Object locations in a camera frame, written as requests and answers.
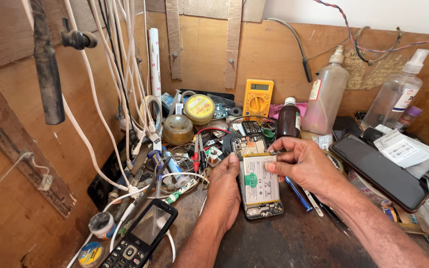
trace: red wire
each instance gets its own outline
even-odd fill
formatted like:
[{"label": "red wire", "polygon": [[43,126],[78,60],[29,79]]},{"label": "red wire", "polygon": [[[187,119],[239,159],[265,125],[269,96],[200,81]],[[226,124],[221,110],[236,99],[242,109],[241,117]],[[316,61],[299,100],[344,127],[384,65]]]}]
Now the red wire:
[{"label": "red wire", "polygon": [[201,131],[205,131],[205,130],[217,130],[217,131],[222,131],[222,132],[224,132],[224,133],[231,134],[231,132],[230,132],[230,131],[227,131],[227,130],[222,129],[222,128],[218,128],[218,127],[207,127],[207,128],[204,128],[204,129],[202,129],[202,130],[198,131],[198,133],[196,133],[196,135],[199,135],[199,134],[201,133]]}]

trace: blue pen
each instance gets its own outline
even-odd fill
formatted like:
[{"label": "blue pen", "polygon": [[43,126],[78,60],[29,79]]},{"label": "blue pen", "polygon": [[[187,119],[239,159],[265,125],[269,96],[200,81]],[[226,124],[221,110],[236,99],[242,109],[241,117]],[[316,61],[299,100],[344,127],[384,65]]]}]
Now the blue pen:
[{"label": "blue pen", "polygon": [[306,208],[306,212],[311,212],[312,210],[314,210],[314,208],[311,207],[311,205],[309,205],[309,203],[307,203],[307,201],[302,197],[301,193],[297,190],[297,188],[291,182],[291,179],[289,179],[289,177],[286,177],[286,182],[287,184],[289,184],[289,186],[291,186],[292,190],[294,190],[299,200],[301,200],[302,205]]}]

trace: black smartphone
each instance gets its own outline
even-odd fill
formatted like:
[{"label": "black smartphone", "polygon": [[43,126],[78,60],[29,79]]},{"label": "black smartphone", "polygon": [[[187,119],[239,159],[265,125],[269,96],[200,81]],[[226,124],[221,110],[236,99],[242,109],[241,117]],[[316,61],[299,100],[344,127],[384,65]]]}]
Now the black smartphone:
[{"label": "black smartphone", "polygon": [[414,213],[428,197],[419,179],[352,134],[330,146],[330,151],[353,168],[403,210]]},{"label": "black smartphone", "polygon": [[153,199],[99,268],[143,267],[176,216],[174,207]]},{"label": "black smartphone", "polygon": [[355,137],[360,137],[362,134],[357,121],[351,116],[337,116],[332,127],[332,132],[336,140],[340,140],[347,133],[354,134]]}]

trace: circuit board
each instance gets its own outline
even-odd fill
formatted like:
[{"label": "circuit board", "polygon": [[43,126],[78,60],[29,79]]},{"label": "circuit board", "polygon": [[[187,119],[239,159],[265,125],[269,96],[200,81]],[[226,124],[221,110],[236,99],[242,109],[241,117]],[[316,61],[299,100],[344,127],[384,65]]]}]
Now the circuit board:
[{"label": "circuit board", "polygon": [[245,211],[246,216],[249,219],[256,219],[281,214],[283,211],[283,206],[281,201],[271,202],[255,207],[247,207],[245,205]]},{"label": "circuit board", "polygon": [[236,153],[239,161],[243,155],[260,154],[266,152],[266,143],[263,136],[244,136],[231,139],[231,147]]}]

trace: digital multimeter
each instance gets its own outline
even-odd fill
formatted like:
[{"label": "digital multimeter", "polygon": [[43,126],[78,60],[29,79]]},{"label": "digital multimeter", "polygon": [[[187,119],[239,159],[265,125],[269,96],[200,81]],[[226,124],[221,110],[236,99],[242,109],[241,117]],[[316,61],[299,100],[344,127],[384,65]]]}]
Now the digital multimeter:
[{"label": "digital multimeter", "polygon": [[143,267],[176,216],[178,211],[174,207],[153,199],[99,268]]},{"label": "digital multimeter", "polygon": [[[247,79],[243,115],[267,116],[273,87],[274,82],[271,80]],[[263,123],[261,117],[247,117],[246,120],[254,120],[259,125]]]}]

